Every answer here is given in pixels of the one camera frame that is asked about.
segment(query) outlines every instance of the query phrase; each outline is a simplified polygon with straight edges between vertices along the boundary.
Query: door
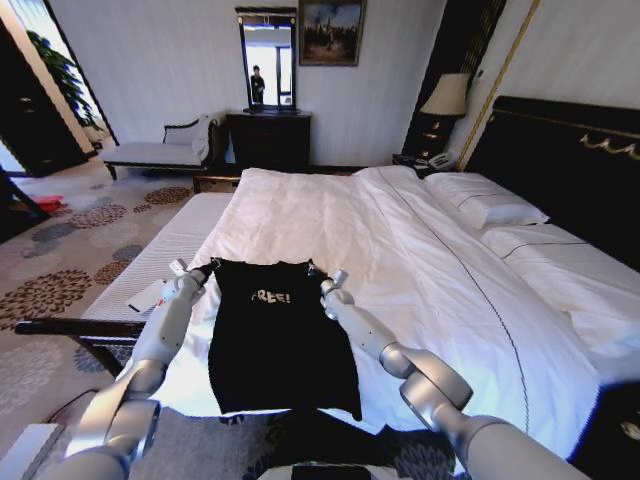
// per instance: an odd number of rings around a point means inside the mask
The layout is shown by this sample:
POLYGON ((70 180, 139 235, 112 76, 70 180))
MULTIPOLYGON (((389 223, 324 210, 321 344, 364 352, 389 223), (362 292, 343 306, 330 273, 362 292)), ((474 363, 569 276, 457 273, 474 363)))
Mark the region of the door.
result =
POLYGON ((0 137, 27 173, 41 177, 86 162, 4 24, 0 24, 0 58, 4 72, 0 137))

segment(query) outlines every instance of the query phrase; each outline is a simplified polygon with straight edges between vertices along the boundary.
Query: pillow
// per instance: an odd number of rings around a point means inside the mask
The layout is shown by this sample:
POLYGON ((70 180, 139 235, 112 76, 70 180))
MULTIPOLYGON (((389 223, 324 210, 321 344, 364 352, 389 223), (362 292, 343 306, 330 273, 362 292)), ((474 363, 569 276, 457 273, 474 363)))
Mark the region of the pillow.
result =
POLYGON ((204 160, 209 153, 209 124, 211 119, 207 115, 203 115, 198 119, 197 129, 193 141, 191 142, 191 150, 200 160, 204 160))
POLYGON ((167 145, 191 145, 193 137, 198 130, 198 123, 199 120, 188 126, 165 125, 162 143, 167 145))
POLYGON ((425 182, 480 230, 486 225, 531 225, 549 217, 526 200, 478 173, 434 173, 425 182))
POLYGON ((555 225, 494 228, 481 241, 567 312, 591 351, 623 357, 640 350, 640 273, 555 225))

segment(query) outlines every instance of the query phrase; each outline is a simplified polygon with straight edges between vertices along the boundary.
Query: wooden dresser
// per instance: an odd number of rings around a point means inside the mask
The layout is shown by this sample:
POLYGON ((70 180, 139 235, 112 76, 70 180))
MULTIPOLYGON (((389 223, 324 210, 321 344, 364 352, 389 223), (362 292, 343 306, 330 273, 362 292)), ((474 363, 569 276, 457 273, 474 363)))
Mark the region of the wooden dresser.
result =
POLYGON ((306 171, 311 136, 309 112, 230 112, 227 122, 238 166, 306 171))

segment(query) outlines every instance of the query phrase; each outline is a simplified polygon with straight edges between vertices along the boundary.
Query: upholstered bench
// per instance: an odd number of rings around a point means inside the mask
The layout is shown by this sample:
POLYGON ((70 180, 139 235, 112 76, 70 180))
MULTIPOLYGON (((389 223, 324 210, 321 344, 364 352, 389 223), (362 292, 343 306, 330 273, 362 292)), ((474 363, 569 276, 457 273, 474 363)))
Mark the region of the upholstered bench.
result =
POLYGON ((151 310, 138 314, 125 301, 155 280, 173 277, 169 264, 176 258, 191 261, 222 212, 231 193, 200 193, 151 240, 131 264, 91 304, 80 319, 42 318, 18 323, 21 335, 67 335, 85 347, 114 376, 122 363, 116 347, 132 347, 151 310))
POLYGON ((224 117, 204 115, 186 125, 165 125, 162 143, 125 143, 100 153, 114 180, 116 166, 164 170, 208 170, 224 162, 229 134, 224 117))

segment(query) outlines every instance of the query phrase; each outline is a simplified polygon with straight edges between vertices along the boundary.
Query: white bed sheet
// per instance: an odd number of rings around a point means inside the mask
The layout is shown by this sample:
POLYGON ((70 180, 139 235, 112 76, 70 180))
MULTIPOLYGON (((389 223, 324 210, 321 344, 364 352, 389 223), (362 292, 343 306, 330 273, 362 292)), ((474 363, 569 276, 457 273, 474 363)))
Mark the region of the white bed sheet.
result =
MULTIPOLYGON (((404 167, 351 177, 245 170, 192 266, 220 256, 259 264, 313 258, 329 272, 344 268, 359 306, 471 384, 466 413, 502 417, 568 456, 598 391, 583 344, 559 312, 435 205, 404 167)), ((220 416, 207 365, 219 304, 213 277, 207 287, 154 396, 185 415, 220 416)), ((400 398, 401 381, 352 349, 363 421, 327 412, 372 433, 424 428, 400 398)))

